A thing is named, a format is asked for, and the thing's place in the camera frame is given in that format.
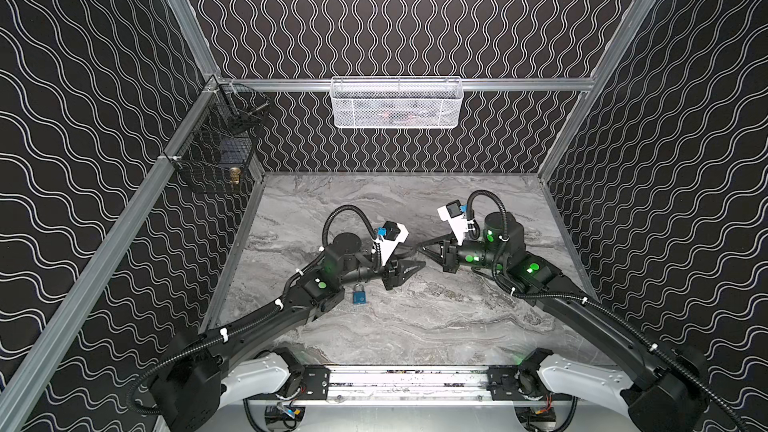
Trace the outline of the blue padlock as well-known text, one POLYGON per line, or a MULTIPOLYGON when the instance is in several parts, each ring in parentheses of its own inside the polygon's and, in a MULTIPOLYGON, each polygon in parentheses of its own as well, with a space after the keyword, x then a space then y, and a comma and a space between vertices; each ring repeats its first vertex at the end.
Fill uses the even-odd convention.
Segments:
POLYGON ((367 303, 366 291, 362 283, 357 283, 353 286, 352 303, 354 305, 364 305, 367 303))

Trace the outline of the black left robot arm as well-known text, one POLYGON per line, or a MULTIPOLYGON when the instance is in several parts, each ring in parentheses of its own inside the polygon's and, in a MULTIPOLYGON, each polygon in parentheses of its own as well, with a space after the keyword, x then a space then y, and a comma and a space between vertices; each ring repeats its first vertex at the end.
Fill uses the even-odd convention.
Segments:
POLYGON ((272 343, 333 310, 349 285, 379 279, 388 290, 402 286, 425 266, 412 252, 397 251, 407 237, 401 223, 376 227, 357 206, 336 208, 323 224, 317 256, 275 299, 233 322, 178 333, 160 361, 128 386, 129 410, 160 416, 171 431, 196 431, 231 403, 302 395, 305 366, 272 343))

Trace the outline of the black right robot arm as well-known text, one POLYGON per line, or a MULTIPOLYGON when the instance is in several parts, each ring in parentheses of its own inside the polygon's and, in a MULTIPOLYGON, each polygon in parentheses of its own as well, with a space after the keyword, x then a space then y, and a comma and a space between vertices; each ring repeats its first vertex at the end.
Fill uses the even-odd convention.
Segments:
POLYGON ((640 431, 692 431, 714 405, 737 430, 747 430, 736 410, 711 388, 702 354, 646 335, 550 261, 529 252, 523 226, 496 194, 476 190, 465 203, 440 207, 438 215, 451 231, 419 243, 424 256, 446 273, 471 268, 506 295, 555 317, 613 362, 610 367, 582 364, 537 348, 511 368, 510 377, 491 374, 496 398, 567 395, 572 403, 584 400, 621 414, 640 431))

